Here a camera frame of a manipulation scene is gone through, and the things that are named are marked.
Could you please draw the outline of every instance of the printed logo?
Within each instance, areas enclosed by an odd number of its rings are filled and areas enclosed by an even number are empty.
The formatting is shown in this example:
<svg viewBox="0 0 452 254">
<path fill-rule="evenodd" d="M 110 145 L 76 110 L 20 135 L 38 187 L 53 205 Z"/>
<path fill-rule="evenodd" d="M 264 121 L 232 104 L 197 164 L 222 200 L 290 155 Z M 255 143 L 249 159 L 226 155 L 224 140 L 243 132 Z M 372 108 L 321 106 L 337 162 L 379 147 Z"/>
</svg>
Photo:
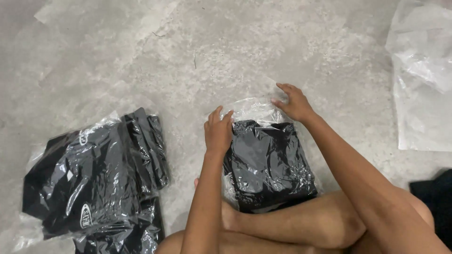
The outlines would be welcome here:
<svg viewBox="0 0 452 254">
<path fill-rule="evenodd" d="M 88 135 L 90 133 L 90 129 L 82 130 L 79 133 L 79 142 L 80 145 L 84 146 L 88 142 Z"/>
<path fill-rule="evenodd" d="M 93 225 L 93 220 L 91 218 L 91 211 L 89 210 L 88 204 L 84 204 L 82 207 L 82 214 L 80 217 L 81 228 L 87 228 Z"/>
</svg>

